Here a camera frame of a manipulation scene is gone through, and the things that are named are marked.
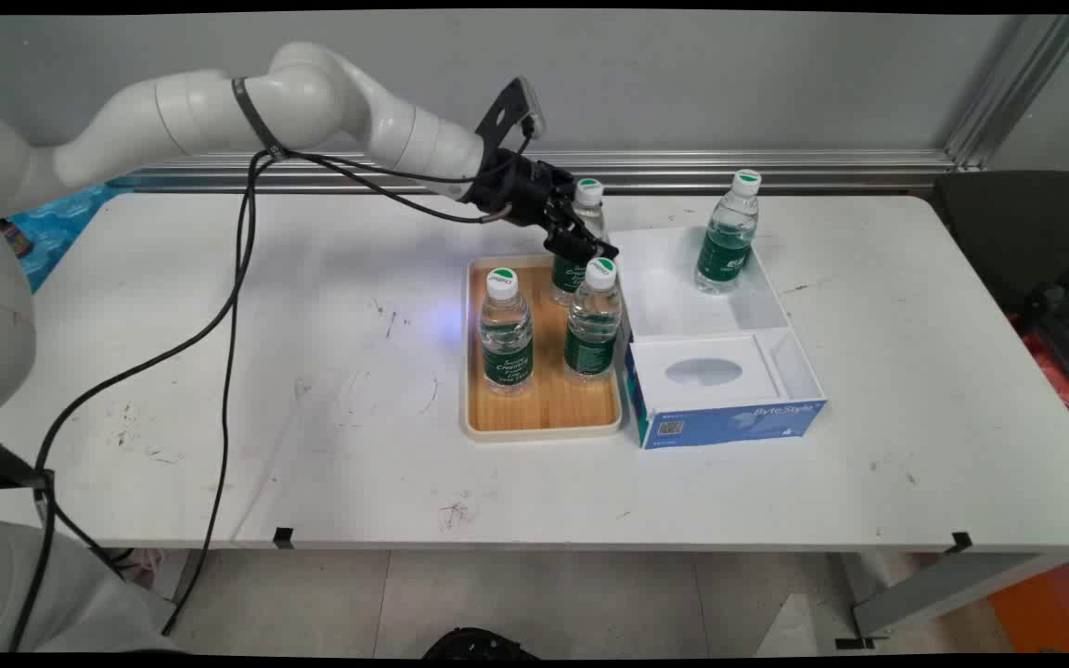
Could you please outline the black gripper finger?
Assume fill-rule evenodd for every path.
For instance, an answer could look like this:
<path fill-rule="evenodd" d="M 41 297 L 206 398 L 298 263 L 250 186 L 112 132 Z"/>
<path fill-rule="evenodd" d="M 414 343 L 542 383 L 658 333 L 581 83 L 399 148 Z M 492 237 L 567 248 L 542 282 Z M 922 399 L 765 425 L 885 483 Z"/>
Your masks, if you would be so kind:
<path fill-rule="evenodd" d="M 586 229 L 589 234 L 602 234 L 602 191 L 575 190 L 570 202 L 568 224 L 573 231 Z"/>
<path fill-rule="evenodd" d="M 619 250 L 610 242 L 595 236 L 582 223 L 548 226 L 544 249 L 577 266 L 586 266 L 595 258 L 614 261 L 619 254 Z"/>

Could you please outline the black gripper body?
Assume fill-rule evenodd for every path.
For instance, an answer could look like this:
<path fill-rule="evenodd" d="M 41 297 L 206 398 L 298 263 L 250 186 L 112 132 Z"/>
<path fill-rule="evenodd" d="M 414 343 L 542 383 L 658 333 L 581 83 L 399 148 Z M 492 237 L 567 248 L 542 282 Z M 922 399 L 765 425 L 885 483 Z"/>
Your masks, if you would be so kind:
<path fill-rule="evenodd" d="M 496 214 L 509 207 L 505 217 L 514 226 L 580 227 L 572 209 L 577 178 L 560 166 L 531 161 L 514 151 L 494 151 L 484 160 L 468 190 L 468 203 Z"/>

